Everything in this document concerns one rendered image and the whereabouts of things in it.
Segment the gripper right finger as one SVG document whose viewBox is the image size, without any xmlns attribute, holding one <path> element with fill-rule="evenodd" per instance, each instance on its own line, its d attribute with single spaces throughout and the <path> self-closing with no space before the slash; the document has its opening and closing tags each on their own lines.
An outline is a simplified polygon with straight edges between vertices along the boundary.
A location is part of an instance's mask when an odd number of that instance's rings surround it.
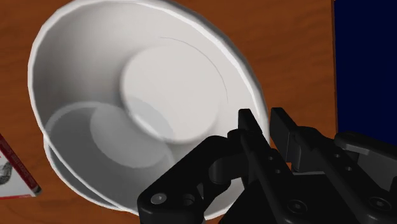
<svg viewBox="0 0 397 224">
<path fill-rule="evenodd" d="M 297 172 L 323 171 L 360 224 L 397 224 L 397 146 L 357 132 L 333 139 L 272 108 L 270 136 Z"/>
</svg>

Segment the white book with red spine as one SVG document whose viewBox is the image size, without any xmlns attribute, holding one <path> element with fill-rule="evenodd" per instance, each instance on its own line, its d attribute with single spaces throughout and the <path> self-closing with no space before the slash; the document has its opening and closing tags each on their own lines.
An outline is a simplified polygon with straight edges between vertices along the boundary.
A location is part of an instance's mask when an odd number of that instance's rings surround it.
<svg viewBox="0 0 397 224">
<path fill-rule="evenodd" d="M 0 134 L 0 200 L 36 197 L 41 187 Z"/>
</svg>

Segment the white bowl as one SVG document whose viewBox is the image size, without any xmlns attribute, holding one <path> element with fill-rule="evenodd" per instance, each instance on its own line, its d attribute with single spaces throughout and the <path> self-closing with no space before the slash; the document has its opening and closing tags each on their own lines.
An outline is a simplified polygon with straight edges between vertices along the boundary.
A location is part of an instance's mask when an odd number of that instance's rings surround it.
<svg viewBox="0 0 397 224">
<path fill-rule="evenodd" d="M 74 192 L 137 214 L 137 197 L 248 108 L 267 105 L 243 54 L 173 0 L 72 0 L 41 27 L 28 65 L 46 157 Z"/>
</svg>

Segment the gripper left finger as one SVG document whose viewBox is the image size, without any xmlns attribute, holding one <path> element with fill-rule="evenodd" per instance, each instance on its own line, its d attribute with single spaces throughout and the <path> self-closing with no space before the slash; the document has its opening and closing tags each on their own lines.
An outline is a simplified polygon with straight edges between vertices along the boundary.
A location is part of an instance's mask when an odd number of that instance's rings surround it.
<svg viewBox="0 0 397 224">
<path fill-rule="evenodd" d="M 264 138 L 250 109 L 238 127 L 210 136 L 145 189 L 137 199 L 141 224 L 202 224 L 205 210 L 240 178 L 244 191 L 219 224 L 314 224 L 312 204 L 288 190 L 294 176 Z"/>
</svg>

